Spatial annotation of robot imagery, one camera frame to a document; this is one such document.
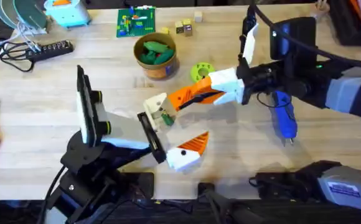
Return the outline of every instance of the black cable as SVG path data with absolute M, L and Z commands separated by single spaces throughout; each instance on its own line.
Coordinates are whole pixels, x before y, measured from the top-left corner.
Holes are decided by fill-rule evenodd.
M 6 48 L 6 46 L 8 44 L 11 44 L 13 46 L 9 47 L 8 49 Z M 4 47 L 2 48 L 3 49 L 3 52 L 0 54 L 0 59 L 2 62 L 8 64 L 8 65 L 11 65 L 13 66 L 14 68 L 18 69 L 19 71 L 22 71 L 22 72 L 29 72 L 31 71 L 33 68 L 34 68 L 34 64 L 35 62 L 32 61 L 32 60 L 29 60 L 26 58 L 26 50 L 27 49 L 19 49 L 19 50 L 15 50 L 16 48 L 18 47 L 22 47 L 22 46 L 27 46 L 27 43 L 26 42 L 23 42 L 23 43 L 12 43 L 12 42 L 6 42 Z M 11 54 L 12 53 L 15 53 L 15 52 L 22 52 L 24 51 L 23 54 L 19 54 L 19 55 L 16 55 L 16 56 L 12 56 Z M 28 60 L 31 65 L 28 69 L 22 69 L 20 67 L 18 67 L 17 65 L 14 65 L 13 63 L 9 62 L 9 60 L 13 60 L 13 61 L 23 61 L 23 60 Z
M 120 203 L 117 203 L 116 206 L 114 206 L 114 208 L 111 209 L 110 212 L 107 213 L 107 215 L 101 220 L 100 224 L 102 224 L 104 221 L 106 221 L 106 219 L 118 208 L 120 207 L 121 205 L 123 205 L 124 203 L 126 202 L 130 202 L 131 200 L 127 199 L 127 200 L 123 200 L 122 202 Z
M 263 92 L 259 92 L 259 93 L 256 94 L 256 100 L 258 100 L 258 102 L 260 102 L 262 105 L 264 105 L 266 107 L 269 107 L 269 108 L 283 108 L 283 107 L 286 107 L 286 106 L 290 105 L 290 103 L 293 101 L 292 97 L 288 93 L 286 93 L 290 97 L 290 100 L 287 103 L 285 103 L 285 104 L 283 104 L 281 106 L 270 106 L 270 105 L 267 105 L 266 103 L 264 103 L 264 102 L 262 102 L 260 100 L 261 93 L 263 93 Z
M 62 175 L 64 168 L 65 168 L 65 166 L 62 166 L 62 168 L 60 168 L 60 170 L 57 172 L 54 180 L 50 184 L 48 191 L 46 192 L 46 196 L 45 196 L 44 202 L 42 203 L 42 208 L 41 208 L 41 211 L 38 216 L 37 224 L 43 224 L 45 222 L 45 211 L 46 211 L 46 207 L 47 207 L 48 198 L 49 198 L 50 194 L 52 194 L 55 184 L 56 184 L 57 180 L 59 179 L 59 177 Z
M 315 52 L 318 55 L 321 55 L 323 57 L 329 58 L 329 59 L 334 59 L 334 60 L 338 60 L 340 62 L 344 62 L 347 63 L 349 65 L 353 65 L 356 67 L 361 67 L 361 60 L 354 60 L 354 59 L 350 59 L 350 58 L 345 58 L 345 57 L 341 57 L 338 55 L 334 55 L 332 53 L 326 52 L 324 50 L 318 49 L 315 46 L 310 46 L 307 45 L 305 43 L 300 42 L 299 40 L 295 39 L 294 37 L 291 37 L 290 35 L 288 35 L 287 33 L 283 32 L 280 28 L 278 28 L 276 25 L 273 24 L 272 21 L 270 21 L 267 16 L 259 9 L 259 7 L 256 5 L 255 1 L 251 2 L 251 6 L 253 7 L 255 12 L 259 15 L 259 17 L 262 19 L 262 21 L 264 23 L 266 23 L 270 28 L 272 28 L 274 31 L 276 31 L 277 34 L 281 35 L 282 37 L 284 37 L 285 39 L 287 39 L 288 41 L 306 49 L 309 50 L 311 52 Z

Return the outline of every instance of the orange robot part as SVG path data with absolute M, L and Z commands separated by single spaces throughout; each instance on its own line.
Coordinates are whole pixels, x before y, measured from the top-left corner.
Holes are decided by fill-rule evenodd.
M 198 152 L 201 156 L 205 150 L 205 147 L 207 146 L 208 138 L 209 132 L 205 132 L 197 136 L 196 138 L 193 138 L 190 141 L 181 144 L 180 146 L 178 146 L 178 148 Z
M 64 6 L 67 4 L 71 4 L 71 0 L 56 0 L 53 3 L 53 6 Z
M 218 92 L 218 90 L 211 89 L 211 78 L 209 76 L 201 79 L 192 86 L 187 86 L 171 93 L 168 98 L 171 101 L 176 111 L 179 111 L 179 107 L 184 103 L 191 100 L 195 95 L 203 93 Z M 218 93 L 213 96 L 207 97 L 200 103 L 210 104 L 213 103 L 217 98 L 221 97 L 224 93 Z

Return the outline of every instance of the toy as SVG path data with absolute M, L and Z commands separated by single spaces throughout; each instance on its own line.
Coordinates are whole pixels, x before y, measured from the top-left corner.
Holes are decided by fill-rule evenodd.
M 209 63 L 200 62 L 195 64 L 192 69 L 190 69 L 190 77 L 192 77 L 193 82 L 198 82 L 199 80 L 205 78 L 209 73 L 214 72 L 215 69 Z
M 143 22 L 136 22 L 135 27 L 143 27 Z
M 148 50 L 153 50 L 156 53 L 164 53 L 168 49 L 168 45 L 160 44 L 159 42 L 155 41 L 147 41 L 143 43 L 143 47 L 147 48 Z
M 184 26 L 184 32 L 186 37 L 190 37 L 191 35 L 193 35 L 192 25 Z
M 152 50 L 150 50 L 147 55 L 142 54 L 140 57 L 140 61 L 142 61 L 143 63 L 148 64 L 148 65 L 153 65 L 155 59 L 156 59 L 156 53 Z
M 194 22 L 202 22 L 203 21 L 203 13 L 201 11 L 194 12 Z
M 168 61 L 173 55 L 174 55 L 175 51 L 172 49 L 167 49 L 164 53 L 160 54 L 160 56 L 158 56 L 156 58 L 156 60 L 154 61 L 155 65 L 159 65 L 162 64 L 166 61 Z
M 169 29 L 168 27 L 163 27 L 161 28 L 160 32 L 162 32 L 163 34 L 169 34 Z
M 46 14 L 51 15 L 62 27 L 84 26 L 91 17 L 80 0 L 48 0 L 44 3 Z
M 184 20 L 182 21 L 182 24 L 183 24 L 183 26 L 186 26 L 186 25 L 191 25 L 192 22 L 190 21 L 190 19 L 184 19 Z
M 175 29 L 176 29 L 176 34 L 181 34 L 184 32 L 182 21 L 175 22 Z
M 136 37 L 156 31 L 154 8 L 119 9 L 117 19 L 117 37 Z

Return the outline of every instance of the power strip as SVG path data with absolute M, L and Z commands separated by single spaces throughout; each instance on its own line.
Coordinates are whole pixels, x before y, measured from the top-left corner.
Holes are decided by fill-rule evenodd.
M 31 49 L 26 50 L 26 59 L 32 62 L 39 62 L 48 58 L 68 54 L 74 51 L 74 47 L 69 40 L 62 40 L 48 45 L 40 46 L 40 52 L 34 52 Z

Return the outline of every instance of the sticker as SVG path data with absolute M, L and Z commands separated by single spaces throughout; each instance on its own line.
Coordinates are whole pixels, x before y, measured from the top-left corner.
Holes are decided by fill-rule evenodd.
M 344 194 L 344 195 L 360 198 L 359 190 L 354 185 L 337 183 L 337 182 L 328 182 L 327 184 L 331 192 L 333 193 Z
M 169 76 L 173 71 L 174 71 L 174 66 L 173 65 L 168 65 L 167 67 L 166 67 L 166 74 L 167 74 L 167 76 Z

